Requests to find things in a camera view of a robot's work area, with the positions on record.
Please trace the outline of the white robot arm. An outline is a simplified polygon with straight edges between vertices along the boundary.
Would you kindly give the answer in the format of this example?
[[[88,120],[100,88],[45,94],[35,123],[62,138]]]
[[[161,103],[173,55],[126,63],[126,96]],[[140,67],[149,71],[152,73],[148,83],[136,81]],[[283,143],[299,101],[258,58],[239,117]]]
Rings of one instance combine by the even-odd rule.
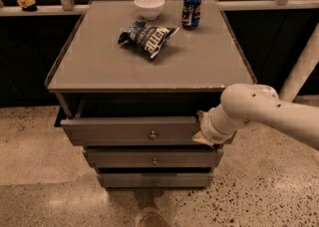
[[[319,109],[293,100],[319,63],[319,25],[309,38],[280,92],[266,85],[235,84],[221,94],[220,104],[199,112],[200,131],[192,140],[223,144],[252,122],[271,126],[319,149]]]

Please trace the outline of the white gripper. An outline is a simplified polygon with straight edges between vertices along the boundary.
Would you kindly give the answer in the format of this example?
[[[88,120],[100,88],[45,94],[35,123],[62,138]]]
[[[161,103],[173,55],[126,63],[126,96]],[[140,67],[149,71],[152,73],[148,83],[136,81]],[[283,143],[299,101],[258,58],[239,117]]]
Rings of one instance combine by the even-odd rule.
[[[192,136],[194,142],[213,146],[222,144],[232,138],[237,131],[237,124],[223,108],[212,108],[208,112],[197,111],[200,131]]]

